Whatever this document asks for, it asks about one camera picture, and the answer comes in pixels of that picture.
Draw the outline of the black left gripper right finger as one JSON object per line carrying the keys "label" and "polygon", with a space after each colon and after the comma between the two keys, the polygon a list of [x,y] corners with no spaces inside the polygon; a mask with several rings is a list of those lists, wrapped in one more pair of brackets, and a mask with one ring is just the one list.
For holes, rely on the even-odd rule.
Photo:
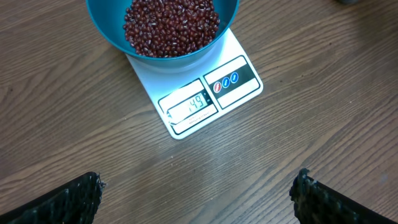
{"label": "black left gripper right finger", "polygon": [[308,176],[301,169],[289,190],[301,224],[397,224]]}

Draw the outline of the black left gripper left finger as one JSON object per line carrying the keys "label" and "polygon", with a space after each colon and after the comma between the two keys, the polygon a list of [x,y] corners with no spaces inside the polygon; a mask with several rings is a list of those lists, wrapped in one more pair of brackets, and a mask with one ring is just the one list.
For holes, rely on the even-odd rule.
{"label": "black left gripper left finger", "polygon": [[1,215],[6,224],[92,224],[106,184],[87,172],[66,184]]}

